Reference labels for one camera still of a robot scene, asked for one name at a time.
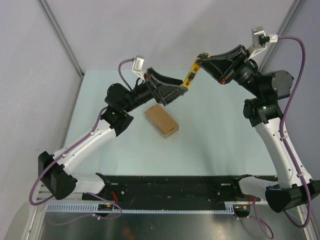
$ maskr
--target cardboard box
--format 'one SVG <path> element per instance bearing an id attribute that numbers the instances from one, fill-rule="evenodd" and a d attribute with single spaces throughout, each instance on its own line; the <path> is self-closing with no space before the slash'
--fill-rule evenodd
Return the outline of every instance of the cardboard box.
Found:
<path id="1" fill-rule="evenodd" d="M 159 104 L 144 114 L 165 139 L 179 130 L 179 124 Z"/>

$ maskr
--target white wall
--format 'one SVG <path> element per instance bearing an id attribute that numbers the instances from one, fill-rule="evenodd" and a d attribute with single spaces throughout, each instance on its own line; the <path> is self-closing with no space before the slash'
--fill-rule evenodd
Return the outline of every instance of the white wall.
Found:
<path id="1" fill-rule="evenodd" d="M 305 1 L 287 33 L 303 40 L 306 48 L 306 61 L 299 88 L 287 115 L 286 126 L 303 165 L 315 180 L 320 180 L 319 9 L 320 1 Z M 297 79 L 301 65 L 301 48 L 293 40 L 281 40 L 280 44 L 265 71 L 283 69 Z M 312 203 L 313 213 L 319 226 L 320 196 Z"/>
<path id="2" fill-rule="evenodd" d="M 115 70 L 140 54 L 147 66 L 166 71 L 190 68 L 202 52 L 248 47 L 253 27 L 276 33 L 292 2 L 48 0 L 83 70 Z"/>
<path id="3" fill-rule="evenodd" d="M 0 239 L 28 215 L 38 155 L 63 138 L 79 77 L 35 0 L 0 1 Z M 21 232 L 11 229 L 7 236 Z"/>

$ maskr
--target white tabletop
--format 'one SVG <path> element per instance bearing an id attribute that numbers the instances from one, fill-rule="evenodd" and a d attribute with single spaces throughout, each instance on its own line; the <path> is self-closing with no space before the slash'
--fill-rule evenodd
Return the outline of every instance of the white tabletop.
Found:
<path id="1" fill-rule="evenodd" d="M 159 71 L 184 79 L 188 70 Z M 131 71 L 123 75 L 133 86 Z M 94 125 L 107 104 L 108 87 L 120 83 L 117 71 L 87 71 L 76 103 L 66 144 Z M 146 119 L 144 112 L 154 100 L 129 114 L 130 126 L 117 138 L 88 156 L 76 172 L 110 175 L 275 175 L 268 151 L 248 119 L 243 116 L 245 99 L 253 96 L 232 82 L 218 84 L 203 70 L 189 91 L 165 107 L 179 124 L 167 139 Z"/>

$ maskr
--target metal frame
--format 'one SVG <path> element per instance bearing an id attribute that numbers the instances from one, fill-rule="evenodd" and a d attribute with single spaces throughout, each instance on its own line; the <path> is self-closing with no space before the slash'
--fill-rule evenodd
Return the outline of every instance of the metal frame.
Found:
<path id="1" fill-rule="evenodd" d="M 42 9 L 43 14 L 47 18 L 47 21 L 49 22 L 50 26 L 52 27 L 53 32 L 55 33 L 56 37 L 58 38 L 58 40 L 61 44 L 61 47 L 65 51 L 73 68 L 75 69 L 75 71 L 77 72 L 77 74 L 80 77 L 80 81 L 77 86 L 77 94 L 76 94 L 74 102 L 72 104 L 72 110 L 70 112 L 69 121 L 67 124 L 66 131 L 64 133 L 63 139 L 62 139 L 62 143 L 61 143 L 61 147 L 63 147 L 65 144 L 65 141 L 66 141 L 66 136 L 69 131 L 69 126 L 71 124 L 71 120 L 73 117 L 75 106 L 76 106 L 78 96 L 80 93 L 81 85 L 82 85 L 83 78 L 84 78 L 84 73 L 83 73 L 75 55 L 73 54 L 73 52 L 70 48 L 70 45 L 68 44 L 68 41 L 65 38 L 53 12 L 51 11 L 48 2 L 46 0 L 37 0 L 37 2 L 39 3 L 39 6 Z M 293 20 L 295 19 L 297 13 L 299 12 L 299 10 L 304 2 L 305 2 L 305 0 L 295 0 L 292 3 L 290 9 L 288 10 L 287 15 L 285 16 L 283 22 L 281 23 L 281 25 L 277 31 L 278 35 L 283 35 L 287 32 L 288 28 L 291 26 Z M 260 71 L 264 70 L 268 61 L 272 58 L 272 56 L 274 55 L 274 53 L 276 52 L 278 47 L 279 47 L 279 44 L 273 44 L 270 46 L 270 48 L 267 50 L 267 53 L 261 62 L 261 65 L 259 68 Z M 49 194 L 49 192 L 46 192 L 46 189 L 43 189 L 43 190 L 44 191 L 42 191 L 42 193 L 41 193 L 42 197 L 44 197 L 46 194 L 47 195 Z M 25 234 L 22 239 L 24 239 L 24 240 L 38 240 L 38 238 L 40 236 L 40 232 L 41 232 L 41 227 L 42 227 L 43 221 L 45 219 L 46 209 L 47 209 L 48 205 L 53 204 L 54 202 L 55 202 L 54 200 L 49 201 L 47 204 L 43 204 L 43 205 L 40 205 L 40 206 L 37 206 L 34 208 L 32 216 L 30 217 L 30 219 L 27 223 L 28 227 L 26 228 Z M 70 198 L 66 198 L 63 202 L 64 203 L 81 204 L 84 201 L 82 201 L 80 195 L 79 196 L 77 195 L 77 196 L 70 196 Z M 302 205 L 302 206 L 299 206 L 297 209 L 298 209 L 300 218 L 303 221 L 303 218 L 306 215 L 307 208 L 306 208 L 306 206 Z M 308 227 L 306 227 L 304 229 L 304 231 L 305 231 L 306 238 L 308 240 L 320 239 L 319 230 L 317 228 L 317 225 L 315 224 L 314 218 L 311 219 L 311 223 L 308 225 Z"/>

